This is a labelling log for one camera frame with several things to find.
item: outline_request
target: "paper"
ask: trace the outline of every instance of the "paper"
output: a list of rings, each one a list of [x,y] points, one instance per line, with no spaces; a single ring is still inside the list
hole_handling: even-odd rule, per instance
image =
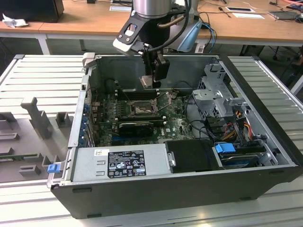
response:
[[[12,18],[9,18],[7,16],[5,16],[4,14],[3,15],[3,20],[2,22],[4,24],[6,24],[8,27],[12,27],[12,28],[15,28],[15,27],[21,27],[21,26],[27,26],[28,24],[25,22],[24,19],[12,19]]]
[[[251,19],[265,19],[260,14],[250,14],[250,13],[233,13],[235,17],[238,18],[251,18]]]
[[[125,7],[125,6],[111,6],[109,7],[109,11],[126,11],[130,12],[132,10],[131,7]]]

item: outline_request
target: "blue latch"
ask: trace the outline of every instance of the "blue latch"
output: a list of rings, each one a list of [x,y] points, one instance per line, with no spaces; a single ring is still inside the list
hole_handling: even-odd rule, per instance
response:
[[[236,152],[232,143],[219,143],[215,148],[218,153]]]
[[[61,164],[50,164],[48,166],[47,172],[49,174],[58,174],[60,173]]]

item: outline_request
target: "side panel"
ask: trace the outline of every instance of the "side panel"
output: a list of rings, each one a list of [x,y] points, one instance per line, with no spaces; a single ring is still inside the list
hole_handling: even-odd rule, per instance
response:
[[[74,218],[105,217],[254,200],[302,174],[299,167],[51,189]]]

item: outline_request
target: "desk leg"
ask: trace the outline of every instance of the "desk leg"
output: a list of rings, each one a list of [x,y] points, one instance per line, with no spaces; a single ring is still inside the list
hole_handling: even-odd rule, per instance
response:
[[[302,87],[303,87],[303,75],[300,77],[300,79],[296,82],[296,84],[293,86],[293,88],[290,91],[294,95],[297,95]]]
[[[38,39],[42,53],[44,55],[52,54],[47,45],[47,37],[45,34],[37,34],[36,39]]]
[[[82,51],[86,51],[85,44],[84,44],[84,40],[83,40],[83,39],[80,39],[79,41],[80,41],[81,50],[82,50]]]

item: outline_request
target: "warning label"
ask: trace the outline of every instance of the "warning label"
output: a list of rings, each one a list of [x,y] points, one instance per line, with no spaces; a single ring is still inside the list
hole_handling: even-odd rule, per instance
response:
[[[109,178],[145,175],[146,168],[143,150],[108,153],[107,176]]]

